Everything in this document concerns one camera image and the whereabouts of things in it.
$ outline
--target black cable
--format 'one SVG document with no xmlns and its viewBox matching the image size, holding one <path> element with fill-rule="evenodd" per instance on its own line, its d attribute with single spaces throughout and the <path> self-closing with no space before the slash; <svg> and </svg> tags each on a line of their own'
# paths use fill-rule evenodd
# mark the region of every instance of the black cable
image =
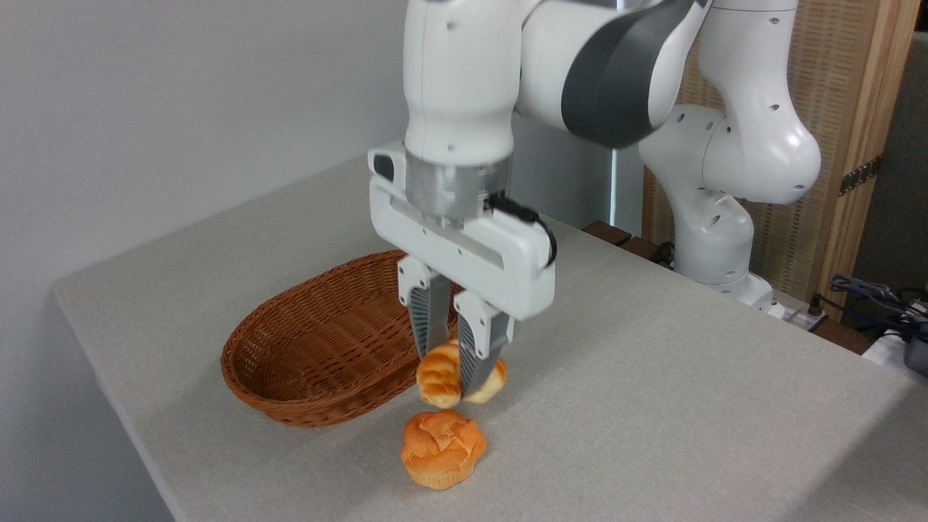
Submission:
<svg viewBox="0 0 928 522">
<path fill-rule="evenodd" d="M 674 262 L 674 255 L 677 253 L 676 246 L 670 241 L 664 241 L 657 246 L 657 250 L 648 258 L 652 263 L 666 263 L 671 265 Z"/>
<path fill-rule="evenodd" d="M 922 332 L 922 331 L 919 330 L 919 329 L 906 328 L 906 327 L 905 327 L 903 324 L 901 324 L 901 323 L 893 323 L 893 322 L 888 321 L 888 320 L 881 320 L 881 319 L 876 319 L 876 318 L 873 318 L 873 317 L 870 317 L 870 316 L 864 316 L 864 315 L 858 314 L 858 313 L 854 312 L 853 310 L 848 310 L 846 307 L 842 307 L 841 305 L 835 303 L 834 301 L 832 301 L 831 299 L 825 297 L 825 296 L 822 295 L 822 294 L 814 294 L 814 296 L 816 296 L 817 298 L 821 299 L 824 303 L 826 303 L 826 304 L 828 304 L 828 305 L 830 305 L 830 306 L 832 306 L 832 307 L 838 308 L 839 310 L 843 311 L 844 313 L 846 313 L 847 315 L 849 315 L 849 316 L 851 316 L 851 317 L 853 317 L 853 318 L 856 318 L 856 319 L 859 319 L 859 320 L 863 320 L 863 321 L 869 322 L 869 323 L 871 323 L 871 324 L 875 324 L 875 325 L 877 325 L 877 326 L 882 326 L 882 327 L 884 327 L 884 328 L 887 329 L 887 330 L 895 330 L 895 331 L 897 331 L 897 332 L 904 333 L 904 334 L 906 334 L 906 335 L 912 335 L 912 336 L 918 337 L 918 338 L 921 339 L 923 342 L 928 343 L 928 334 Z"/>
<path fill-rule="evenodd" d="M 853 294 L 853 293 L 851 293 L 851 295 L 856 295 L 856 296 L 857 296 L 857 299 L 855 299 L 854 301 L 848 303 L 848 304 L 847 304 L 847 307 L 848 307 L 848 308 L 851 308 L 851 307 L 856 306 L 857 303 L 872 303 L 872 302 L 873 302 L 873 299 L 876 299 L 877 301 L 881 301 L 881 302 L 883 302 L 884 304 L 887 304 L 887 305 L 890 304 L 890 303 L 894 304 L 894 303 L 896 302 L 896 301 L 893 301 L 893 300 L 891 300 L 891 299 L 884 299 L 884 298 L 881 298 L 881 297 L 867 297 L 866 295 Z M 891 311 L 898 311 L 898 312 L 901 312 L 902 310 L 893 307 L 893 310 L 891 310 Z"/>
<path fill-rule="evenodd" d="M 558 240 L 554 237 L 554 230 L 551 230 L 551 227 L 548 226 L 548 223 L 545 223 L 545 220 L 541 218 L 541 215 L 539 215 L 537 211 L 516 203 L 507 198 L 505 194 L 493 194 L 487 202 L 490 208 L 505 212 L 524 223 L 537 223 L 541 225 L 541 228 L 543 228 L 548 235 L 548 242 L 551 245 L 548 253 L 548 263 L 545 265 L 545 268 L 550 267 L 551 264 L 554 263 L 554 260 L 558 257 Z"/>
<path fill-rule="evenodd" d="M 906 307 L 906 304 L 896 297 L 893 291 L 885 284 L 866 282 L 858 278 L 845 276 L 844 274 L 834 274 L 831 276 L 829 283 L 831 284 L 830 289 L 832 292 L 847 292 L 848 294 L 860 295 L 884 310 L 909 316 L 913 319 L 915 317 L 911 311 L 899 308 Z"/>
</svg>

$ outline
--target woven screen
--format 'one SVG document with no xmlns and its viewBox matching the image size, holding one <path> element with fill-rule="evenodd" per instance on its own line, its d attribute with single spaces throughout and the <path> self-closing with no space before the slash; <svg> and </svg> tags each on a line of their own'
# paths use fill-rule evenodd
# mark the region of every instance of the woven screen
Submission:
<svg viewBox="0 0 928 522">
<path fill-rule="evenodd" d="M 821 173 L 815 187 L 792 205 L 743 202 L 754 220 L 751 271 L 800 299 L 806 299 L 818 281 L 847 154 L 848 113 L 853 116 L 874 13 L 873 2 L 801 0 L 790 51 L 790 92 L 800 118 L 818 140 Z M 690 54 L 677 102 L 722 108 L 721 97 L 699 73 L 698 45 Z M 673 240 L 670 204 L 650 173 L 643 217 L 645 239 Z"/>
</svg>

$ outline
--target table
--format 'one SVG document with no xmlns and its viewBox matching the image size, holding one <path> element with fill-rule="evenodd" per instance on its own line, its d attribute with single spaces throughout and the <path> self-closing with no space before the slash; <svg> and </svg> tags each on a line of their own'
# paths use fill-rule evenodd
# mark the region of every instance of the table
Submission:
<svg viewBox="0 0 928 522">
<path fill-rule="evenodd" d="M 180 521 L 925 520 L 928 391 L 553 223 L 554 304 L 517 325 L 489 450 L 436 492 L 399 460 L 413 389 L 310 430 L 239 402 L 223 344 L 267 298 L 389 245 L 363 158 L 53 292 Z"/>
<path fill-rule="evenodd" d="M 645 259 L 650 259 L 652 261 L 660 261 L 661 266 L 664 268 L 670 268 L 670 265 L 666 264 L 663 260 L 653 259 L 658 252 L 659 246 L 641 239 L 639 237 L 632 237 L 632 235 L 620 228 L 612 227 L 603 223 L 602 221 L 596 221 L 590 225 L 583 228 L 583 231 L 591 236 L 599 238 L 609 244 L 613 244 L 619 248 L 627 250 L 632 254 L 635 254 L 639 257 L 644 257 Z M 780 303 L 791 308 L 792 310 L 805 310 L 808 307 L 808 304 L 803 303 L 797 299 L 793 299 L 789 295 L 778 294 Z M 850 350 L 858 355 L 863 355 L 864 352 L 870 348 L 870 345 L 873 344 L 873 338 L 864 335 L 863 333 L 857 332 L 852 328 L 848 328 L 825 316 L 817 325 L 814 325 L 814 328 L 807 328 L 808 323 L 803 321 L 799 322 L 799 325 L 802 325 L 806 330 L 811 331 L 818 337 L 826 339 L 835 343 L 836 345 Z"/>
</svg>

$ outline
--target wooden block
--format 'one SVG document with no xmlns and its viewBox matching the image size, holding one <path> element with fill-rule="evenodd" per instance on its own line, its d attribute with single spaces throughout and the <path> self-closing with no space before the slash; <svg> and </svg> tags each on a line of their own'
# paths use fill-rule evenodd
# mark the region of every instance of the wooden block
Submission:
<svg viewBox="0 0 928 522">
<path fill-rule="evenodd" d="M 813 333 L 858 355 L 863 355 L 873 344 L 872 338 L 830 319 L 825 319 Z"/>
<path fill-rule="evenodd" d="M 621 228 L 607 225 L 602 221 L 596 221 L 587 225 L 583 231 L 591 236 L 600 238 L 607 243 L 614 244 L 615 246 L 621 246 L 623 243 L 632 238 L 631 234 L 622 230 Z"/>
<path fill-rule="evenodd" d="M 651 256 L 657 252 L 656 244 L 642 240 L 641 238 L 632 238 L 620 245 L 619 248 L 631 252 L 634 255 L 644 257 L 645 259 L 651 258 Z"/>
</svg>

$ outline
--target white wall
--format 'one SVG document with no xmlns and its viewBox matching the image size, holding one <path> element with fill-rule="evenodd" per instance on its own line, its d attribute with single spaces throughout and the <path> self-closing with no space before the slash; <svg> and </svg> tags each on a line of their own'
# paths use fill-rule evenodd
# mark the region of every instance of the white wall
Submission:
<svg viewBox="0 0 928 522">
<path fill-rule="evenodd" d="M 404 0 L 3 3 L 0 520 L 169 518 L 50 285 L 402 136 L 404 10 Z M 531 124 L 517 131 L 527 202 L 578 224 L 592 217 L 608 196 L 595 149 Z M 545 200 L 539 187 L 557 178 L 577 180 L 572 195 Z"/>
<path fill-rule="evenodd" d="M 612 201 L 607 214 L 610 224 L 635 236 L 641 235 L 644 207 L 644 162 L 638 145 L 616 150 L 612 157 Z"/>
</svg>

